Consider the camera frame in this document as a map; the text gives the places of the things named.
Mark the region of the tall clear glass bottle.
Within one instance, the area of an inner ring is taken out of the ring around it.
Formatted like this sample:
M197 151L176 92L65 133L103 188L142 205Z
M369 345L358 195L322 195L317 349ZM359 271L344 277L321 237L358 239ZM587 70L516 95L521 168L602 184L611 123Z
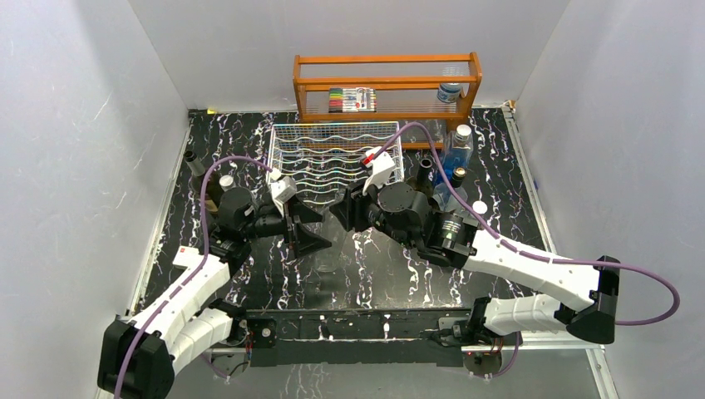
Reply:
M348 231L332 217L316 225L314 232L331 242L331 246L315 253L313 258L313 269L320 273L333 272L339 267L339 259L343 251L343 246L348 238Z

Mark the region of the dark green wine bottle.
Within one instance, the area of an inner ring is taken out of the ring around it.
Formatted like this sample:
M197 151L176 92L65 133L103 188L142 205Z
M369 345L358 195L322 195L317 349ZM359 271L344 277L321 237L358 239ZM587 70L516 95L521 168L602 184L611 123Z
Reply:
M415 190L423 193L428 199L433 195L433 186L431 182L431 172L433 161L431 158L423 158L419 162L417 174L408 180L408 184Z

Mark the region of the square bottle brown label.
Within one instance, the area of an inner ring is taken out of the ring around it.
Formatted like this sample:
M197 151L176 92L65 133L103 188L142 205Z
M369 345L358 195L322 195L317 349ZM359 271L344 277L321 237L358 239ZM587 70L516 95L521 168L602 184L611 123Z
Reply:
M449 179L451 188L464 200L467 201L468 194L462 187L466 178L466 170L462 167L457 167L453 170L452 176ZM436 208L443 212L461 213L463 207L458 199L451 193L448 185L443 181L437 184L433 190L432 198L436 201Z

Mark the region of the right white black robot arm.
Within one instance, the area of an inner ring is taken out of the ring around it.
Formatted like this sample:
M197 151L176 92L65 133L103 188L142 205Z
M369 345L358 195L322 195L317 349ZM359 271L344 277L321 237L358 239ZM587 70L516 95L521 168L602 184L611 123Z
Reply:
M430 264L491 274L535 291L530 297L478 298L466 329L479 344L523 331L566 331L586 342L614 342L617 268L574 264L493 237L472 217L434 209L426 195L406 183L369 191L352 185L338 191L330 211L346 230L374 228Z

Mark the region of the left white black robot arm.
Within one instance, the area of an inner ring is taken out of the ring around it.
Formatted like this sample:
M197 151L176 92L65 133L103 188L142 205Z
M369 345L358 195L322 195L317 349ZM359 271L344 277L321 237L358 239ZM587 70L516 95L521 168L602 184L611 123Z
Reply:
M165 398L175 377L207 349L244 342L253 333L245 310L207 299L249 259L255 239L280 235L295 257L331 247L306 227L323 219L296 195L279 204L270 197L256 201L242 187L226 191L205 251L176 256L185 267L179 278L144 311L105 330L98 387L116 398Z

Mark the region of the round clear bottle white cap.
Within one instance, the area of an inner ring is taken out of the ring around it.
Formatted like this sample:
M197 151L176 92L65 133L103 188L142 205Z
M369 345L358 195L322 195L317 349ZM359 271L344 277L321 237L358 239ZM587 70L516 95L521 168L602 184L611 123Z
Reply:
M222 191L221 197L224 198L225 193L236 186L234 177L232 175L222 175L219 178L219 186Z

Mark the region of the dark wine bottle left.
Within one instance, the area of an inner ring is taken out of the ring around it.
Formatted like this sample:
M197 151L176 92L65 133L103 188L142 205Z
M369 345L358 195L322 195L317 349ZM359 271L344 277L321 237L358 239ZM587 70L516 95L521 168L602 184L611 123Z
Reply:
M208 179L205 178L207 169L201 159L192 150L187 150L184 153L184 162L191 171L189 185L194 192L197 202L200 201L200 191L203 183L206 183L205 191L205 209L213 216L216 216L219 211L219 205L224 190L219 185L220 175L213 172Z

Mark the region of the blue glass bottle white cap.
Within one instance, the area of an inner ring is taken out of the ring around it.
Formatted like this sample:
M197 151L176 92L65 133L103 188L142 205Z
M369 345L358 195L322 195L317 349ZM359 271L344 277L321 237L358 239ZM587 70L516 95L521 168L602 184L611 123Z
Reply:
M444 141L441 170L449 180L455 169L459 167L465 169L470 162L473 152L472 133L473 130L469 125L459 125Z

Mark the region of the clear bottle black label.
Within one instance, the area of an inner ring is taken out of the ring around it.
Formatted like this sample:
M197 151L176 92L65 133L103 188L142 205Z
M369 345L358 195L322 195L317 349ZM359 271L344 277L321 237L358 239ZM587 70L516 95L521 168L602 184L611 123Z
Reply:
M467 210L467 218L474 223L479 229L484 229L482 220L484 220L484 215L488 210L488 205L482 200L475 200L471 204L471 211Z

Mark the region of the pack of coloured markers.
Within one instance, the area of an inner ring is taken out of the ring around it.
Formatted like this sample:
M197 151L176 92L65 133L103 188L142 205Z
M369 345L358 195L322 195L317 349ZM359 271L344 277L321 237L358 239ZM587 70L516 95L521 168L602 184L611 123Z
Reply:
M331 87L329 113L368 113L377 111L377 93L370 87Z

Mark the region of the white box red mark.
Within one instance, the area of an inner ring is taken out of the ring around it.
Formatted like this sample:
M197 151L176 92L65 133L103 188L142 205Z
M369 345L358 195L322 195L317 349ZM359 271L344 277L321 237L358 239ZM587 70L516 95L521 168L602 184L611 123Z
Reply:
M201 267L207 258L199 249L188 246L180 246L173 258L173 266L184 271L193 271Z

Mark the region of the orange wooden shelf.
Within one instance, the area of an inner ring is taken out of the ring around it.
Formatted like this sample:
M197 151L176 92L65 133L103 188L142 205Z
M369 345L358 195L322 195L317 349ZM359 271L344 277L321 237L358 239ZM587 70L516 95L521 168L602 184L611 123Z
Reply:
M341 121L444 121L441 136L468 122L482 80L474 52L441 55L295 56L293 90L303 123ZM462 84L457 102L436 98L443 82ZM370 87L377 111L329 113L331 87Z

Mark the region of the small white blue jar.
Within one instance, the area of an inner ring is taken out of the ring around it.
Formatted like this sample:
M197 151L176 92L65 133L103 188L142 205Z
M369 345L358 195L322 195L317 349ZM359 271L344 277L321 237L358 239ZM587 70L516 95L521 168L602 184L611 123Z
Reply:
M461 83L443 82L439 85L436 98L446 104L457 102L462 90Z

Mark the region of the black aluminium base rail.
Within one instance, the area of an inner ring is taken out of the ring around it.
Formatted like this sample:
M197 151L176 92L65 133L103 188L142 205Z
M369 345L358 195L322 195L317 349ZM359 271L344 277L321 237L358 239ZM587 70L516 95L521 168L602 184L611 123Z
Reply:
M471 332L470 309L263 311L230 308L235 336L230 349L209 344L216 357L254 350L254 367L293 364L434 364L495 372L524 349L583 349L590 345L566 332L523 332L493 337Z

